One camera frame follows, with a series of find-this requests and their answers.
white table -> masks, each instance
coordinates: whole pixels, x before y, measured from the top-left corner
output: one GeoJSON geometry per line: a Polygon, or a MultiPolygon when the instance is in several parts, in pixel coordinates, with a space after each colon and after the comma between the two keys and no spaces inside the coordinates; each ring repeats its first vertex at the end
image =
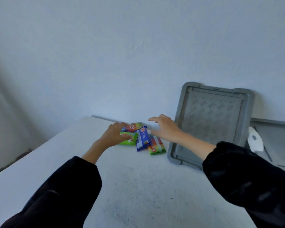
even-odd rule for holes
{"type": "MultiPolygon", "coordinates": [[[[0,225],[65,161],[82,156],[111,124],[84,117],[0,173],[0,225]]],[[[169,143],[163,141],[166,148],[169,143]]],[[[255,227],[198,170],[115,146],[98,160],[102,189],[84,227],[255,227]]]]}

green package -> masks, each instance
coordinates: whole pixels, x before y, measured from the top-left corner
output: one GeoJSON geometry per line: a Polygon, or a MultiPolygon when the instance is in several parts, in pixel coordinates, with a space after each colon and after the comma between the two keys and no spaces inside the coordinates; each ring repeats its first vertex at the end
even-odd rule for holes
{"type": "Polygon", "coordinates": [[[125,136],[125,135],[128,135],[128,134],[132,135],[131,139],[123,141],[122,143],[120,143],[120,145],[130,145],[130,146],[136,145],[136,140],[137,140],[137,137],[138,137],[137,133],[120,132],[119,134],[121,136],[125,136]]]}

black sleeve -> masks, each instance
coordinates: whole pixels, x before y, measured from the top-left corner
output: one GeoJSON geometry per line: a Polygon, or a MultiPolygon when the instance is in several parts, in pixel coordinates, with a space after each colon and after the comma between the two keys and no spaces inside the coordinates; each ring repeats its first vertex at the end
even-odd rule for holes
{"type": "Polygon", "coordinates": [[[83,227],[101,187],[96,165],[73,157],[43,183],[21,212],[1,227],[83,227]]]}
{"type": "Polygon", "coordinates": [[[257,227],[285,227],[285,171],[250,150],[220,142],[203,162],[228,202],[244,207],[257,227]]]}

snack package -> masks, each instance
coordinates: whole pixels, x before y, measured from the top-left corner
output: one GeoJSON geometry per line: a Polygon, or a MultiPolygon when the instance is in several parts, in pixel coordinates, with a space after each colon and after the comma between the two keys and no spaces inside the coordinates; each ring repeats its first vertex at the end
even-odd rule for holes
{"type": "Polygon", "coordinates": [[[142,127],[142,124],[140,122],[137,123],[131,123],[122,128],[121,132],[128,132],[128,133],[134,133],[136,130],[139,130],[142,127]]]}
{"type": "Polygon", "coordinates": [[[138,137],[137,133],[127,133],[127,132],[120,132],[119,133],[121,136],[125,136],[125,135],[132,135],[132,138],[129,140],[125,140],[122,143],[119,143],[120,145],[130,145],[130,146],[134,146],[136,144],[136,140],[138,137]]]}
{"type": "Polygon", "coordinates": [[[163,142],[159,137],[154,137],[152,134],[149,134],[149,137],[151,138],[152,142],[152,144],[148,146],[150,155],[166,153],[166,149],[163,146],[163,142]]]}
{"type": "Polygon", "coordinates": [[[144,126],[139,130],[135,131],[138,135],[138,138],[136,140],[137,151],[141,151],[142,149],[145,149],[152,144],[151,138],[149,137],[146,128],[147,127],[144,126]]]}

right hand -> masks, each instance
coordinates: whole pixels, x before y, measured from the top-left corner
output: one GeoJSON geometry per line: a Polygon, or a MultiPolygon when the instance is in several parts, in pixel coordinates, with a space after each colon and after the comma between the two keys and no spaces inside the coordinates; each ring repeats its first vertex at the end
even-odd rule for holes
{"type": "Polygon", "coordinates": [[[177,143],[179,138],[182,136],[183,132],[180,130],[180,128],[178,128],[175,122],[166,115],[161,114],[158,117],[149,118],[149,122],[158,123],[160,126],[159,130],[151,131],[151,134],[156,137],[160,137],[169,142],[177,143]]]}

